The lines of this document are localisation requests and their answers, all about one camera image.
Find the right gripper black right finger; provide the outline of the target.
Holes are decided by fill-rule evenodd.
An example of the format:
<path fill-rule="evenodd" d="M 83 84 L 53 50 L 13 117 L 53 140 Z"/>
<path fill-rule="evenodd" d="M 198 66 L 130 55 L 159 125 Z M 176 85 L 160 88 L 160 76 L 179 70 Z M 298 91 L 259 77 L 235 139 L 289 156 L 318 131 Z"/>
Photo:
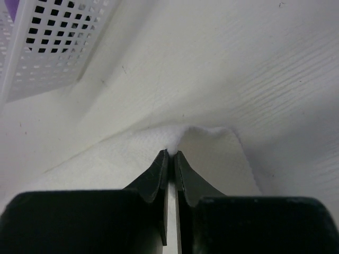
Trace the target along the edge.
<path fill-rule="evenodd" d="M 205 198 L 225 197 L 200 176 L 189 164 L 183 152 L 174 156 L 178 253 L 199 253 L 207 221 L 201 209 Z"/>

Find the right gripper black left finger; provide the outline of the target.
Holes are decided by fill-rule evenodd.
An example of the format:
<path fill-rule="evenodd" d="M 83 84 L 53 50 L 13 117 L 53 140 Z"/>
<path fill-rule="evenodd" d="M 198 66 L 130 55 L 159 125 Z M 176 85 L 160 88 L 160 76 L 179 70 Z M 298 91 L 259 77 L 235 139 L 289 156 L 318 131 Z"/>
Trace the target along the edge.
<path fill-rule="evenodd" d="M 150 167 L 124 188 L 142 198 L 164 246 L 167 245 L 168 168 L 169 154 L 161 150 Z"/>

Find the white towel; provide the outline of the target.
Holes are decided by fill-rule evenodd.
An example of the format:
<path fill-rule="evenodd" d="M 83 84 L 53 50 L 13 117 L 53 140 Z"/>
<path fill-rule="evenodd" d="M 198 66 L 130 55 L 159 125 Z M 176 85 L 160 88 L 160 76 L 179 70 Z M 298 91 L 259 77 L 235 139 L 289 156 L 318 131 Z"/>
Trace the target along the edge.
<path fill-rule="evenodd" d="M 261 193 L 240 139 L 226 125 L 165 125 L 107 138 L 86 128 L 1 127 L 1 206 L 25 191 L 123 188 L 163 149 L 183 152 L 224 194 Z"/>

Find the purple microfiber towel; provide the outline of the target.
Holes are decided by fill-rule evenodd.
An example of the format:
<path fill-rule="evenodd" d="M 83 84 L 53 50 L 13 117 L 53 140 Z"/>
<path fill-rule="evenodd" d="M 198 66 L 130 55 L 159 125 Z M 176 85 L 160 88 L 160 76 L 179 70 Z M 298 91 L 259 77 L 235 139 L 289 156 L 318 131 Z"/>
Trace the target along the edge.
<path fill-rule="evenodd" d="M 16 13 L 17 13 L 20 0 L 5 0 L 4 2 L 7 7 L 8 13 L 10 14 L 11 18 L 14 20 L 16 17 Z"/>

